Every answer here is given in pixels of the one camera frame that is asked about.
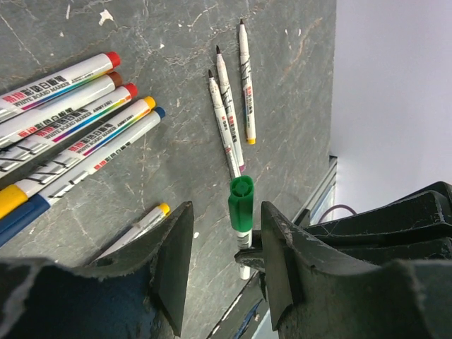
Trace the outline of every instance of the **blue marker cap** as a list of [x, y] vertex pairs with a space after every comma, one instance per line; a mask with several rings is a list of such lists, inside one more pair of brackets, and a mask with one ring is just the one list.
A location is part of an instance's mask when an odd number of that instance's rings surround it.
[[154, 108], [154, 111], [157, 112], [157, 114], [159, 115], [159, 117], [160, 117], [161, 119], [163, 119], [163, 117], [164, 117], [165, 115], [167, 115], [167, 114], [165, 113], [165, 110], [164, 110], [163, 108], [161, 108], [160, 106]]
[[0, 220], [0, 246], [6, 244], [49, 208], [47, 200], [35, 194], [26, 203], [5, 215]]

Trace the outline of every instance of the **white marker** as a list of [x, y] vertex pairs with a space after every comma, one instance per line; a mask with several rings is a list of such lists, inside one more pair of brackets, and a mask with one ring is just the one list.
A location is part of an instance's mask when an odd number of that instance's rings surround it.
[[94, 80], [121, 63], [115, 52], [101, 53], [0, 96], [0, 122]]
[[49, 161], [46, 165], [39, 167], [29, 177], [0, 191], [0, 218], [26, 202], [28, 198], [89, 157], [122, 131], [128, 129], [154, 107], [155, 101], [151, 97], [145, 97], [135, 102], [105, 124], [59, 153], [56, 158]]
[[248, 36], [245, 24], [240, 20], [239, 29], [240, 69], [242, 71], [243, 96], [246, 111], [246, 139], [248, 144], [256, 143], [256, 122], [254, 121], [253, 82], [251, 80], [251, 64], [249, 62]]
[[[141, 136], [151, 130], [164, 116], [164, 109], [156, 107], [150, 114], [136, 122], [132, 127], [121, 133], [108, 144], [103, 145], [99, 151], [92, 154], [88, 159], [82, 161], [81, 164], [74, 168], [71, 168], [67, 173], [56, 179], [49, 186], [43, 188], [41, 192], [31, 196], [26, 203], [18, 206], [15, 210], [2, 218], [0, 220], [0, 246], [27, 227], [33, 220], [36, 220], [46, 210], [51, 208], [88, 175], [96, 173], [125, 148], [129, 147]], [[153, 216], [155, 217], [155, 214], [153, 215], [150, 213], [143, 219], [143, 222], [156, 222], [156, 219], [158, 218], [153, 218]]]
[[0, 148], [26, 138], [68, 113], [86, 106], [104, 95], [113, 92], [122, 84], [121, 76], [112, 72], [101, 76], [69, 93], [45, 104], [30, 109], [24, 114], [5, 121], [0, 125]]
[[234, 148], [231, 147], [231, 145], [233, 145], [234, 142], [232, 141], [231, 132], [229, 130], [229, 124], [227, 123], [226, 111], [221, 100], [220, 89], [218, 88], [218, 85], [215, 79], [213, 78], [213, 74], [210, 69], [209, 69], [209, 90], [210, 95], [212, 96], [213, 109], [215, 111], [215, 117], [217, 118], [217, 124], [218, 129], [220, 130], [221, 141], [223, 147], [225, 148], [228, 164], [230, 166], [231, 176], [234, 179], [235, 175], [232, 174], [233, 173], [235, 174], [239, 168], [237, 165], [237, 158], [235, 156]]
[[113, 92], [52, 122], [20, 143], [0, 152], [0, 178], [18, 169], [69, 136], [91, 125], [102, 117], [130, 102], [138, 94], [133, 83], [118, 87]]
[[133, 240], [141, 237], [143, 234], [149, 232], [155, 226], [160, 224], [160, 222], [164, 220], [169, 213], [170, 207], [166, 203], [161, 203], [159, 206], [150, 211], [143, 219], [133, 225], [125, 235], [120, 237], [117, 242], [111, 245], [111, 247], [109, 247], [97, 259], [102, 258], [103, 256], [108, 256], [110, 253], [117, 251], [121, 247], [126, 246], [129, 242], [132, 242]]
[[234, 154], [237, 158], [237, 163], [240, 172], [245, 170], [245, 163], [243, 161], [242, 145], [240, 143], [240, 135], [237, 130], [237, 117], [235, 115], [234, 100], [232, 99], [231, 86], [227, 76], [226, 64], [221, 55], [219, 46], [217, 46], [217, 70], [218, 78], [220, 79], [220, 92], [225, 105], [227, 120], [229, 122], [232, 141], [234, 142]]

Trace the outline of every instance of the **green marker cap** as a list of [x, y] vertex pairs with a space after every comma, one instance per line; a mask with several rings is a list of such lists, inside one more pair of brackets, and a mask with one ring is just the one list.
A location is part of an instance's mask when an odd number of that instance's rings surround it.
[[244, 175], [231, 181], [231, 195], [227, 200], [232, 228], [248, 232], [253, 228], [253, 179]]

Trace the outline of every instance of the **white wall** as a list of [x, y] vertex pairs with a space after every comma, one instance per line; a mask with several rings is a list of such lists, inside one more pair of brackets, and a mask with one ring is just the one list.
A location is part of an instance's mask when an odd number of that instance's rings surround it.
[[335, 45], [335, 203], [452, 183], [452, 1], [338, 0]]

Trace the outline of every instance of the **cable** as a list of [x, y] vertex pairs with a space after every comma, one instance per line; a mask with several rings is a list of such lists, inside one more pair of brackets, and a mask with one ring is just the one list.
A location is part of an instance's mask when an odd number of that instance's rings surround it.
[[325, 219], [325, 217], [326, 217], [328, 214], [330, 214], [331, 212], [333, 212], [334, 210], [337, 210], [337, 209], [339, 209], [339, 208], [343, 208], [343, 209], [345, 209], [345, 210], [348, 210], [348, 211], [349, 211], [350, 213], [352, 213], [353, 215], [358, 214], [358, 213], [356, 213], [356, 211], [355, 211], [353, 208], [351, 208], [350, 206], [347, 206], [347, 205], [334, 205], [334, 206], [331, 206], [328, 210], [326, 210], [324, 214], [322, 214], [322, 216], [321, 216], [320, 219], [319, 219], [319, 224], [322, 223], [322, 220]]

